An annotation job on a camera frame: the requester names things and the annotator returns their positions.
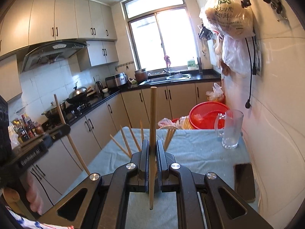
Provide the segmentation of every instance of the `window frame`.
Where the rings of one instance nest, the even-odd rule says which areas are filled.
[[[164,7],[164,8],[158,8],[158,9],[155,9],[155,10],[152,10],[152,11],[148,11],[148,12],[136,15],[132,18],[128,18],[125,4],[128,3],[128,2],[131,2],[131,1],[133,1],[133,0],[126,0],[126,1],[122,2],[122,4],[123,4],[122,7],[123,7],[123,11],[124,11],[124,16],[125,16],[125,19],[126,19],[126,22],[127,22],[127,25],[128,25],[128,30],[129,30],[129,34],[130,34],[130,38],[131,38],[131,42],[132,42],[132,48],[133,48],[134,53],[135,53],[135,60],[136,60],[136,64],[137,64],[138,69],[142,69],[142,67],[141,67],[139,56],[138,56],[138,51],[137,51],[137,47],[136,47],[136,44],[135,44],[135,38],[134,38],[132,28],[131,28],[131,23],[135,22],[135,21],[138,21],[138,20],[141,20],[141,19],[144,19],[144,18],[147,18],[147,17],[155,16],[156,21],[157,21],[157,25],[158,25],[158,29],[159,29],[159,35],[160,35],[160,39],[161,39],[162,49],[163,49],[163,52],[164,52],[164,55],[165,55],[165,47],[164,47],[164,42],[163,42],[160,26],[159,26],[157,13],[161,12],[161,11],[165,11],[165,10],[175,10],[175,9],[182,9],[182,8],[184,8],[186,10],[186,13],[188,15],[189,22],[190,22],[190,25],[191,25],[191,28],[192,28],[192,31],[193,31],[193,38],[194,38],[194,42],[195,42],[195,46],[196,46],[196,53],[197,53],[197,61],[198,61],[198,64],[199,64],[200,54],[199,54],[197,39],[196,39],[196,36],[195,36],[195,31],[194,31],[194,28],[193,28],[192,20],[191,20],[189,11],[187,9],[185,0],[182,0],[183,4],[168,6],[168,7]]]

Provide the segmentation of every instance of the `mug handle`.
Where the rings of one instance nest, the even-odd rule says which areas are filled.
[[[218,129],[218,121],[219,120],[224,120],[226,118],[226,116],[224,114],[221,114],[219,113],[216,117],[216,120],[215,120],[215,124],[214,124],[214,128],[215,128],[215,132],[217,134],[218,137],[222,137],[223,135],[223,132],[219,132],[219,129]]]

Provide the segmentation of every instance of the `range hood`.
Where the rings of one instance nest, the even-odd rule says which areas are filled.
[[[75,41],[56,41],[40,45],[26,54],[23,59],[21,72],[67,59],[85,47],[87,47],[87,44]]]

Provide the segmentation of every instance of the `blue tablecloth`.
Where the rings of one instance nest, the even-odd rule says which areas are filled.
[[[132,153],[137,151],[135,142],[127,127],[123,128]],[[138,142],[141,142],[140,129],[133,129]],[[165,140],[167,130],[157,130],[157,139]],[[149,130],[144,130],[144,138],[149,139]],[[115,139],[125,146],[121,132]],[[176,162],[188,167],[192,172],[206,174],[213,171],[234,189],[234,169],[238,163],[249,162],[249,154],[240,137],[238,147],[225,149],[214,130],[177,130],[167,149],[175,156]],[[113,142],[110,141],[88,165],[91,173],[106,175],[130,161]],[[85,171],[69,187],[64,196],[87,177]],[[258,210],[258,195],[250,205]],[[154,196],[154,209],[149,210],[149,197],[146,193],[130,193],[126,218],[126,229],[174,229],[178,228],[175,193],[158,192]]]

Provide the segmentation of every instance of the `window pane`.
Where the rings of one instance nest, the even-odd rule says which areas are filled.
[[[164,53],[155,16],[131,23],[132,33],[141,68],[153,70],[164,68]]]
[[[128,18],[132,18],[158,8],[179,4],[183,4],[183,0],[133,0],[125,3],[125,7]]]
[[[170,57],[171,67],[188,64],[195,59],[197,51],[192,26],[186,10],[175,9],[157,13],[166,55]]]

